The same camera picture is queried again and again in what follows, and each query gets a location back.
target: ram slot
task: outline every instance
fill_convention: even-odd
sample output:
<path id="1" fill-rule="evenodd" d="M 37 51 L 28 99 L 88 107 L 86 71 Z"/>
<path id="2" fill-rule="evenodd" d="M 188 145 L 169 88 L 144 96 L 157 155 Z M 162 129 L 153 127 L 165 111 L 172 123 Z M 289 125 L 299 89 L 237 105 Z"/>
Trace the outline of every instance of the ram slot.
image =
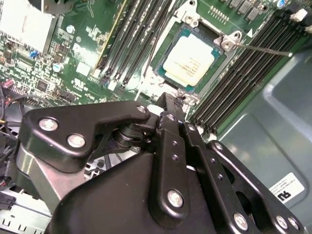
<path id="1" fill-rule="evenodd" d="M 272 16 L 250 45 L 280 51 L 292 49 L 303 34 L 300 28 L 284 20 L 279 15 Z M 241 102 L 261 85 L 281 59 L 282 56 L 245 49 L 191 120 L 212 128 L 220 127 Z"/>
<path id="2" fill-rule="evenodd" d="M 149 19 L 146 21 L 143 27 L 141 27 L 140 37 L 137 40 L 135 40 L 135 43 L 130 49 L 130 51 L 128 52 L 127 57 L 124 59 L 123 63 L 120 65 L 118 72 L 117 72 L 118 78 L 123 77 L 123 74 L 130 62 L 130 58 L 134 56 L 135 57 L 134 60 L 136 60 L 135 53 L 136 54 L 140 53 L 137 51 L 137 49 L 138 48 L 139 50 L 144 49 L 145 44 L 151 41 L 151 34 L 153 32 L 155 22 L 157 22 L 158 19 L 163 17 L 163 13 L 166 10 L 168 11 L 170 4 L 171 4 L 170 0 L 163 0 L 163 1 L 157 2 L 157 5 L 155 7 L 156 12 L 154 14 L 151 14 L 150 15 L 151 17 L 149 17 Z"/>
<path id="3" fill-rule="evenodd" d="M 138 68 L 140 62 L 142 61 L 142 58 L 145 57 L 144 55 L 148 56 L 147 49 L 150 46 L 154 36 L 156 36 L 154 43 L 157 43 L 157 41 L 156 41 L 156 38 L 158 36 L 157 34 L 161 33 L 160 30 L 161 30 L 162 26 L 168 20 L 168 18 L 166 16 L 167 16 L 167 12 L 168 12 L 170 4 L 171 4 L 170 1 L 168 1 L 167 6 L 165 6 L 163 8 L 163 11 L 160 14 L 160 16 L 158 17 L 157 22 L 154 24 L 156 26 L 153 28 L 153 30 L 150 30 L 150 33 L 148 35 L 147 40 L 143 44 L 140 52 L 137 53 L 134 62 L 131 64 L 131 68 L 129 68 L 129 70 L 127 71 L 127 74 L 126 74 L 126 76 L 125 76 L 125 78 L 123 80 L 123 84 L 122 84 L 123 87 L 125 87 L 128 84 L 128 82 L 131 79 L 133 73 Z"/>
<path id="4" fill-rule="evenodd" d="M 133 35 L 135 37 L 135 30 L 138 25 L 141 24 L 140 18 L 144 11 L 149 8 L 149 2 L 145 0 L 139 0 L 136 2 L 135 5 L 135 11 L 130 15 L 131 19 L 126 23 L 127 31 L 124 33 L 122 31 L 121 37 L 124 36 L 124 40 L 120 44 L 117 45 L 117 43 L 114 43 L 114 45 L 117 45 L 117 52 L 113 54 L 112 61 L 107 64 L 107 67 L 105 70 L 109 70 L 110 73 L 113 72 L 113 70 L 116 68 L 120 57 L 124 53 L 124 50 L 128 47 L 128 45 L 131 43 L 132 37 L 129 35 Z"/>

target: screw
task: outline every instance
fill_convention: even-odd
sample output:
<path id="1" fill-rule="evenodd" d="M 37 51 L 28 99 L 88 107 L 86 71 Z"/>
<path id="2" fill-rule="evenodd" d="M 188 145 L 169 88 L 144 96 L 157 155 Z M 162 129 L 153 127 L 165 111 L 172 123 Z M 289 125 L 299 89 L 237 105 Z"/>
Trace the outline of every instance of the screw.
<path id="1" fill-rule="evenodd" d="M 222 145 L 220 145 L 219 143 L 216 143 L 215 146 L 218 150 L 223 150 Z"/>
<path id="2" fill-rule="evenodd" d="M 297 221 L 292 218 L 292 217 L 289 217 L 288 218 L 288 221 L 293 225 L 294 228 L 296 228 L 297 230 L 299 230 L 299 225 L 297 224 Z"/>
<path id="3" fill-rule="evenodd" d="M 140 112 L 146 113 L 146 110 L 145 110 L 144 106 L 137 106 L 136 108 L 137 108 Z"/>
<path id="4" fill-rule="evenodd" d="M 167 194 L 167 197 L 168 197 L 170 204 L 173 205 L 174 207 L 182 207 L 183 206 L 183 198 L 175 190 L 170 190 Z"/>
<path id="5" fill-rule="evenodd" d="M 39 121 L 39 127 L 45 131 L 54 131 L 58 126 L 58 123 L 50 118 L 44 118 Z"/>
<path id="6" fill-rule="evenodd" d="M 195 127 L 192 125 L 189 125 L 189 129 L 191 129 L 192 131 L 196 131 Z"/>
<path id="7" fill-rule="evenodd" d="M 86 144 L 85 139 L 78 134 L 70 135 L 67 138 L 67 142 L 71 147 L 74 147 L 74 148 L 81 148 Z"/>
<path id="8" fill-rule="evenodd" d="M 171 114 L 167 114 L 168 119 L 170 119 L 171 121 L 175 120 L 175 117 Z"/>
<path id="9" fill-rule="evenodd" d="M 237 226 L 244 231 L 248 230 L 248 223 L 246 221 L 246 219 L 244 218 L 244 216 L 242 216 L 240 213 L 235 213 L 234 215 L 234 220 L 235 223 L 237 224 Z"/>
<path id="10" fill-rule="evenodd" d="M 287 223 L 286 223 L 286 221 L 284 220 L 283 217 L 281 217 L 281 216 L 278 215 L 278 216 L 276 216 L 276 220 L 277 220 L 278 224 L 279 224 L 283 229 L 288 229 Z"/>

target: white printed marking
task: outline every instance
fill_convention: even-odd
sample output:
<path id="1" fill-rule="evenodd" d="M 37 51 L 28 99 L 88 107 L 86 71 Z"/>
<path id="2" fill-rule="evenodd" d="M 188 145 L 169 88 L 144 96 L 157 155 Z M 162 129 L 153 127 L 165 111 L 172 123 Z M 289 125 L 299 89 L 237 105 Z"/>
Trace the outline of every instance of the white printed marking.
<path id="1" fill-rule="evenodd" d="M 247 36 L 249 36 L 250 38 L 253 38 L 253 29 L 249 30 L 249 32 L 247 33 Z"/>
<path id="2" fill-rule="evenodd" d="M 275 185 L 270 187 L 270 191 L 283 204 L 285 204 L 304 191 L 304 187 L 293 173 L 289 173 Z"/>

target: green circuit board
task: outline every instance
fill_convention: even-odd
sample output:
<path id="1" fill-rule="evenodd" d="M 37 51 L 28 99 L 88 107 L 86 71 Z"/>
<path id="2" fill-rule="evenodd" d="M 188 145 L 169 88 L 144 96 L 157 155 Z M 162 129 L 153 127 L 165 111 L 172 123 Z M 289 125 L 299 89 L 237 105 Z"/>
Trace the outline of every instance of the green circuit board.
<path id="1" fill-rule="evenodd" d="M 109 45 L 109 39 L 114 32 L 118 19 L 124 15 L 128 4 L 129 1 L 127 0 L 77 1 L 71 12 L 59 16 L 48 55 L 31 59 L 29 58 L 29 50 L 16 45 L 12 49 L 13 55 L 10 64 L 3 60 L 2 64 L 0 64 L 2 79 L 12 78 L 18 84 L 16 87 L 20 89 L 21 93 L 43 96 L 53 100 L 57 105 L 66 103 L 55 98 L 52 92 L 55 86 L 74 94 L 77 97 L 74 101 L 75 104 L 133 99 L 137 90 L 128 91 L 126 89 L 122 94 L 119 94 L 117 91 L 111 91 L 101 85 L 99 77 L 93 76 L 96 64 L 104 49 Z M 212 12 L 212 7 L 218 9 L 229 19 L 226 22 L 223 19 L 220 20 L 218 13 L 215 13 L 216 11 Z M 234 27 L 242 30 L 245 35 L 251 28 L 256 31 L 263 19 L 270 14 L 270 11 L 267 11 L 259 15 L 257 21 L 248 22 L 218 0 L 199 0 L 197 9 L 203 18 L 213 23 L 223 32 L 228 33 Z M 75 32 L 71 35 L 66 32 L 66 27 L 69 25 L 72 25 L 75 29 Z M 167 44 L 170 43 L 170 35 L 175 33 L 175 28 L 172 28 L 159 49 L 153 64 L 166 50 Z M 5 40 L 6 38 L 2 36 L 0 41 L 2 55 L 5 51 Z M 60 47 L 66 47 L 68 50 L 65 53 L 59 53 Z M 64 65 L 61 73 L 55 73 L 52 70 L 53 63 L 56 62 L 54 58 L 59 58 L 57 55 L 61 55 L 61 61 Z M 86 65 L 82 68 L 84 69 L 82 71 L 84 75 L 77 72 L 79 63 Z M 201 89 L 208 79 L 209 77 L 204 78 L 198 89 Z M 36 88 L 39 80 L 48 83 L 47 92 L 42 92 Z M 145 103 L 152 101 L 146 99 L 146 97 L 140 97 L 140 100 Z"/>
<path id="2" fill-rule="evenodd" d="M 188 1 L 173 1 L 167 25 L 175 11 Z M 144 53 L 133 68 L 133 58 L 139 53 L 140 48 L 134 49 L 133 56 L 130 56 L 129 62 L 124 67 L 125 72 L 133 69 L 130 81 L 125 87 L 122 86 L 122 79 L 114 80 L 112 77 L 108 77 L 106 83 L 103 83 L 104 73 L 99 69 L 101 61 L 109 56 L 114 44 L 116 48 L 124 46 L 117 41 L 119 30 L 128 16 L 129 9 L 138 2 L 139 0 L 76 1 L 71 12 L 56 16 L 57 23 L 48 53 L 35 58 L 30 58 L 32 49 L 20 43 L 13 43 L 8 48 L 8 36 L 3 34 L 0 38 L 1 81 L 13 80 L 15 83 L 10 89 L 17 95 L 37 95 L 52 101 L 55 105 L 131 100 L 136 97 L 143 104 L 153 103 L 159 94 L 168 90 L 162 85 L 153 86 L 151 82 L 146 81 L 147 79 L 142 79 L 144 65 L 150 57 L 150 51 L 157 43 L 157 50 L 150 64 L 154 74 L 157 73 L 156 71 L 168 56 L 173 41 L 187 29 L 184 22 L 177 21 L 171 28 L 164 27 L 166 36 L 161 42 L 156 40 L 157 33 L 151 36 Z M 239 30 L 242 33 L 242 42 L 249 44 L 272 16 L 276 7 L 266 0 L 250 1 L 249 10 L 244 12 L 242 6 L 242 0 L 231 2 L 197 0 L 196 12 L 200 15 L 201 21 L 213 25 L 222 34 L 229 35 Z M 251 16 L 252 9 L 256 9 L 256 14 L 253 16 Z M 188 30 L 205 40 L 205 36 L 201 35 L 196 28 L 189 27 Z M 205 97 L 219 82 L 219 76 L 231 67 L 233 61 L 243 51 L 244 49 L 241 48 L 235 49 L 230 58 L 220 54 L 200 82 L 191 89 L 190 94 L 196 95 L 199 99 Z M 126 59 L 125 56 L 126 53 L 122 53 L 119 60 Z M 55 65 L 61 66 L 61 71 L 56 72 Z M 62 97 L 61 94 L 64 92 L 67 98 Z"/>

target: black metal bracket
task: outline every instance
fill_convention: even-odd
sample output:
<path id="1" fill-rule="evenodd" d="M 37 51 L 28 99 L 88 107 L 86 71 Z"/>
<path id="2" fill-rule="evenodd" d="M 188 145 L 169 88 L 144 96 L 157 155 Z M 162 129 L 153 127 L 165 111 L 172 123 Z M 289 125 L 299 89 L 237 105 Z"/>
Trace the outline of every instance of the black metal bracket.
<path id="1" fill-rule="evenodd" d="M 94 150 L 95 136 L 102 135 L 101 145 L 105 145 L 118 126 L 144 123 L 149 117 L 149 111 L 136 101 L 38 109 L 24 116 L 19 141 L 26 151 L 49 165 L 74 173 L 85 167 Z M 56 122 L 57 128 L 52 131 L 41 128 L 39 122 L 43 119 Z M 72 147 L 68 143 L 70 135 L 81 136 L 85 144 Z"/>
<path id="2" fill-rule="evenodd" d="M 55 175 L 66 179 L 77 174 L 83 180 L 90 156 L 125 152 L 131 146 L 142 149 L 88 182 L 72 186 L 69 179 L 65 189 L 51 186 L 55 201 L 63 196 L 60 203 L 54 202 L 58 207 L 50 225 L 52 233 L 59 233 L 63 226 L 69 230 L 65 233 L 75 233 L 77 227 L 68 223 L 79 225 L 85 230 L 81 233 L 97 233 L 102 227 L 114 233 L 190 233 L 190 225 L 196 225 L 196 233 L 303 233 L 296 217 L 222 143 L 205 145 L 197 129 L 185 122 L 176 98 L 164 94 L 157 104 L 164 110 L 159 116 L 135 101 L 27 113 L 16 161 L 21 173 L 32 172 L 30 178 L 37 181 L 36 188 L 41 186 L 41 193 L 45 168 L 52 185 Z M 52 120 L 56 127 L 40 125 L 43 119 Z M 80 136 L 84 143 L 72 146 L 71 135 Z M 34 170 L 36 161 L 40 164 Z M 138 216 L 123 212 L 125 207 Z M 119 226 L 112 217 L 120 214 L 123 223 Z"/>

